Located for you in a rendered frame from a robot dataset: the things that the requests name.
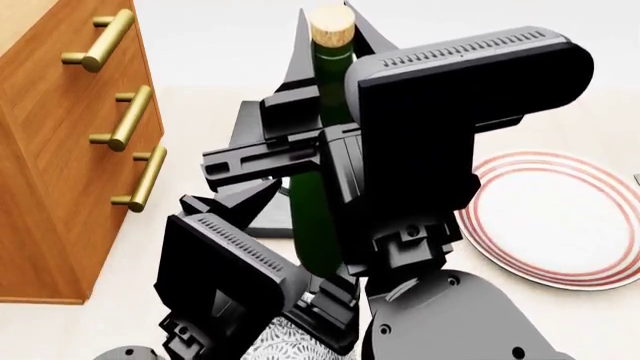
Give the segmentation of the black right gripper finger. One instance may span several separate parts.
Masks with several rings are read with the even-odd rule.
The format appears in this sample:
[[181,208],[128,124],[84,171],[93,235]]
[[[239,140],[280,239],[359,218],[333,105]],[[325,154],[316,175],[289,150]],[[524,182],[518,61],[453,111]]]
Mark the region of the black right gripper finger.
[[291,59],[281,85],[260,102],[266,140],[319,128],[319,88],[309,24],[299,10]]
[[395,44],[385,38],[348,0],[343,1],[355,14],[354,54],[357,57],[387,53],[398,50]]

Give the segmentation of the white plate with red rings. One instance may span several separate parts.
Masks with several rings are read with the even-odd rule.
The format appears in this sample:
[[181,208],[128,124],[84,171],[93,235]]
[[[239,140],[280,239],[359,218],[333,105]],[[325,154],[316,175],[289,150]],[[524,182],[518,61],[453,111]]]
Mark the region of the white plate with red rings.
[[640,281],[640,188],[557,152],[479,161],[481,187],[457,212],[471,245],[496,265],[566,290]]

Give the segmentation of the green wine bottle with cork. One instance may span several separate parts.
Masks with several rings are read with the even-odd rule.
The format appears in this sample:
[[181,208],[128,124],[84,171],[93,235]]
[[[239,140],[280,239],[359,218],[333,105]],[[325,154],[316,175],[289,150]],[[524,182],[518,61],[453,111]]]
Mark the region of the green wine bottle with cork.
[[[347,5],[326,5],[312,11],[309,20],[321,124],[329,127],[352,122],[344,77],[353,62],[355,13]],[[301,265],[320,278],[331,276],[341,259],[322,174],[293,176],[289,200],[294,247]]]

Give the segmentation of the brown wooden cabinet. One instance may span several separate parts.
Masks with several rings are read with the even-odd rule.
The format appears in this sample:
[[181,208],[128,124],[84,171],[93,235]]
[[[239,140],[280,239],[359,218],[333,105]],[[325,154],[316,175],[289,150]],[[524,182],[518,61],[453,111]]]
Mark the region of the brown wooden cabinet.
[[[104,67],[63,65],[104,31],[92,18],[121,9],[135,21]],[[134,0],[0,0],[0,33],[24,29],[0,53],[0,302],[86,302],[119,233],[145,162],[134,152],[161,145],[164,128]],[[110,134],[128,103],[153,95],[128,146],[90,144]]]

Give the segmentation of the grey patterned dish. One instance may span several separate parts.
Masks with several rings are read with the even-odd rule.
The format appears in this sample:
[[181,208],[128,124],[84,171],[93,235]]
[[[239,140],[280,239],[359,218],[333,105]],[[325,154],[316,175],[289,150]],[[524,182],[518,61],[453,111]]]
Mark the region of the grey patterned dish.
[[334,360],[335,354],[283,317],[259,335],[241,360]]

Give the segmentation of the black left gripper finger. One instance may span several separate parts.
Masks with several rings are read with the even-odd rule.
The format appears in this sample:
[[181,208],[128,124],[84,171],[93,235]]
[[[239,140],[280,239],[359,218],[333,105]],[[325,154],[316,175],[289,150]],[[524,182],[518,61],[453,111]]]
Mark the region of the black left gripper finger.
[[224,218],[224,206],[214,198],[185,194],[180,197],[179,203],[182,209],[180,218],[200,214],[213,214],[218,218]]
[[244,230],[260,215],[281,188],[280,179],[256,180],[219,188],[215,213]]

